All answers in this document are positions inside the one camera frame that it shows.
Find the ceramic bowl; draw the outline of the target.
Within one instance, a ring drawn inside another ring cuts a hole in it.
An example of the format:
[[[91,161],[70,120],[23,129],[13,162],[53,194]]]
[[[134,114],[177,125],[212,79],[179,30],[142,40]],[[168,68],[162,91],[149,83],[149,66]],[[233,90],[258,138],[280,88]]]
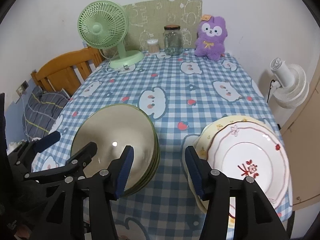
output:
[[[96,143],[97,153],[84,168],[87,178],[108,168],[125,146],[133,147],[134,159],[124,196],[140,191],[156,173],[160,161],[156,130],[147,114],[136,106],[115,104],[93,113],[76,132],[71,155],[89,142]]]

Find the white red trim plate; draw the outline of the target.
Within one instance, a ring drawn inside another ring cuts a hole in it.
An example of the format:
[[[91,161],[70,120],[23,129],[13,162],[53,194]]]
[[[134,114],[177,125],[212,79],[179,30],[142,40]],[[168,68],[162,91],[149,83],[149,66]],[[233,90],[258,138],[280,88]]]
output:
[[[274,208],[289,187],[284,146],[272,131],[255,122],[239,121],[218,131],[208,147],[207,161],[229,178],[252,177]]]

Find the grey plaid pillow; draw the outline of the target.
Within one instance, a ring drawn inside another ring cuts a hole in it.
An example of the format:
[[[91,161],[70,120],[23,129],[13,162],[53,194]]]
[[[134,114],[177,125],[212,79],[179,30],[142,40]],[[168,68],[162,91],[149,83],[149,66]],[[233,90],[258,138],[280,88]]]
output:
[[[64,90],[48,92],[36,86],[22,116],[23,131],[27,139],[34,140],[48,135],[69,99]]]

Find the wooden bed headboard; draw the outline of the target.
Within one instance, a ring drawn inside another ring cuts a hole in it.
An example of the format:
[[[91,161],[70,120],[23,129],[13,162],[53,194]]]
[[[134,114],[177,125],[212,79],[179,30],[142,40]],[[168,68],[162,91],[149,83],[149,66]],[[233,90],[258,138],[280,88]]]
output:
[[[98,67],[102,61],[103,57],[98,49],[83,48],[50,60],[39,71],[33,71],[31,77],[37,86],[48,92],[64,89],[69,95],[73,95],[81,85],[75,71],[78,70],[85,80],[93,72],[89,62]]]

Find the beige door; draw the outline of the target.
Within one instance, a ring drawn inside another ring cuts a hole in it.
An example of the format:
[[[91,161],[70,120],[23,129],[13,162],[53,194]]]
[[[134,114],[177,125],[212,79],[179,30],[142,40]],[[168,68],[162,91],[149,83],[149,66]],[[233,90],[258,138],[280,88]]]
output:
[[[319,66],[306,100],[280,130],[289,158],[293,210],[319,202]]]

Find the blue checkered tablecloth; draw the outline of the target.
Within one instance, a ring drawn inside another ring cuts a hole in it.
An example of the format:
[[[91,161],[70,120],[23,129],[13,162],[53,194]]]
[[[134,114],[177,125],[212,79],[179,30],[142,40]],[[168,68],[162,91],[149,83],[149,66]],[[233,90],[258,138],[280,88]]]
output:
[[[142,190],[112,203],[117,231],[128,239],[198,239],[204,214],[192,194],[182,153],[210,123],[224,116],[250,116],[279,133],[260,90],[237,60],[214,62],[188,49],[178,56],[146,55],[123,72],[101,64],[58,117],[61,139],[33,161],[33,170],[63,166],[73,138],[97,110],[127,103],[142,109],[158,135],[161,159]]]

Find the green desk fan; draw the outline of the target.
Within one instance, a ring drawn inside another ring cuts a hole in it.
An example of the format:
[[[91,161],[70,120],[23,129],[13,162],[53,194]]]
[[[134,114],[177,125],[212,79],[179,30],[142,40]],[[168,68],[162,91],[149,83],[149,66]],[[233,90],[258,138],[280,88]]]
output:
[[[118,55],[110,60],[110,68],[120,70],[144,59],[139,50],[126,50],[124,38],[129,29],[125,9],[114,2],[103,0],[90,3],[80,13],[77,22],[80,37],[90,47],[110,49],[117,47]]]

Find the white floor fan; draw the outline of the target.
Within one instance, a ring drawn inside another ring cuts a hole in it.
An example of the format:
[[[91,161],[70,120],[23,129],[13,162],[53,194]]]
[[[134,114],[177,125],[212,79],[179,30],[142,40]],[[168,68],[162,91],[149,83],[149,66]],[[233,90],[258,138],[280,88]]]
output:
[[[308,96],[309,83],[304,69],[298,64],[286,64],[277,57],[270,63],[275,80],[271,81],[270,96],[285,109],[300,106]]]

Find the cotton swab container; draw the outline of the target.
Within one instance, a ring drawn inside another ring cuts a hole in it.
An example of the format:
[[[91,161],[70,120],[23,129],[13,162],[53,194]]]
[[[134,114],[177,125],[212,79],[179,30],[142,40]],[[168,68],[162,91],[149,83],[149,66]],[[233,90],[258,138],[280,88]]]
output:
[[[147,40],[147,45],[148,45],[148,52],[149,52],[150,54],[157,54],[157,53],[159,53],[160,48],[159,48],[159,41],[158,41],[158,39],[155,39],[155,38],[153,38],[153,39],[148,39],[148,40]]]

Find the green cartoon board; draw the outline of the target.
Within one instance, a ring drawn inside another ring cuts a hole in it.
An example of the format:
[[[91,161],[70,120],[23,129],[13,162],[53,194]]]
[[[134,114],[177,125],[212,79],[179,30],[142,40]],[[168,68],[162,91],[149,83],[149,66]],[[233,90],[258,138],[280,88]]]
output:
[[[124,40],[127,50],[148,50],[147,40],[155,38],[164,48],[166,25],[179,25],[183,48],[194,48],[197,27],[202,16],[201,0],[153,0],[127,4],[129,30]]]

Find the glass jar black lid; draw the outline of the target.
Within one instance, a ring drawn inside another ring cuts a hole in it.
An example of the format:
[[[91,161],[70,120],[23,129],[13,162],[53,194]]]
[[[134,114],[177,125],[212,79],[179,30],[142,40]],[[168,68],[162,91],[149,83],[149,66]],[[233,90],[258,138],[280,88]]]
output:
[[[167,55],[177,56],[182,53],[182,34],[179,25],[166,25],[163,40],[164,51]]]

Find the purple plush bunny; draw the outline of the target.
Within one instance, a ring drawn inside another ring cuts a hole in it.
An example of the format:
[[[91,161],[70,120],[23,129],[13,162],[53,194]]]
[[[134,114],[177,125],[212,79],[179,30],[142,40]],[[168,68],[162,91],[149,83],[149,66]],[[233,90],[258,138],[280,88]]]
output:
[[[223,17],[203,15],[197,29],[195,55],[219,61],[225,53],[225,39],[228,36]]]

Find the wall power outlet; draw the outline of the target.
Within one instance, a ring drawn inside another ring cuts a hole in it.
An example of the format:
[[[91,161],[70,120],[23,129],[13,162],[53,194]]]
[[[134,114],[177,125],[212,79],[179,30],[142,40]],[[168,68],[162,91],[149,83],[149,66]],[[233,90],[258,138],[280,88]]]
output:
[[[16,93],[19,96],[22,96],[22,94],[27,90],[27,88],[29,87],[27,81],[24,81],[16,90]]]

